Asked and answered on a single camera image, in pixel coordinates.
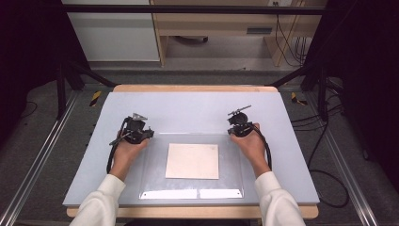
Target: cardboard sheet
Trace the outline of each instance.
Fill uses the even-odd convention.
[[[166,177],[218,179],[217,145],[170,143]]]

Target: wooden desk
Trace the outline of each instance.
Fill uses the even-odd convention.
[[[156,86],[156,85],[120,85],[115,92],[143,91],[248,91],[277,92],[273,87],[251,86]],[[299,205],[303,218],[316,218],[319,214],[317,205]],[[78,207],[69,207],[67,214],[75,217]],[[222,205],[222,206],[136,206],[121,207],[118,218],[261,218],[258,205]]]
[[[269,0],[202,0],[200,2],[151,0],[150,2],[152,5],[269,6]],[[292,0],[289,7],[323,7],[326,3],[327,0]],[[262,36],[274,65],[279,66],[283,60],[283,54],[289,53],[287,52],[288,43],[291,45],[293,37],[312,38],[321,19],[318,15],[280,15],[280,31],[277,29],[277,15],[154,13],[152,17],[162,65],[166,63],[169,36]],[[249,28],[266,28],[271,32],[269,34],[267,32],[251,33],[248,31]]]

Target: person's right hand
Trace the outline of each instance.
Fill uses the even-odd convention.
[[[259,123],[254,123],[254,125],[260,129]],[[231,140],[238,145],[241,152],[249,160],[256,177],[271,170],[264,159],[264,144],[258,133],[252,131],[245,137],[237,137],[231,134]]]

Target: cabinet door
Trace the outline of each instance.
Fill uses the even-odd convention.
[[[64,4],[148,5],[148,0],[62,0]],[[159,61],[150,13],[69,13],[88,61]]]

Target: white sleeve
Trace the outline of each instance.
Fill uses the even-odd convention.
[[[99,188],[83,200],[76,218],[70,225],[115,225],[118,198],[125,187],[125,183],[118,177],[107,174]]]
[[[255,181],[260,200],[263,226],[305,225],[294,197],[281,188],[272,171]]]

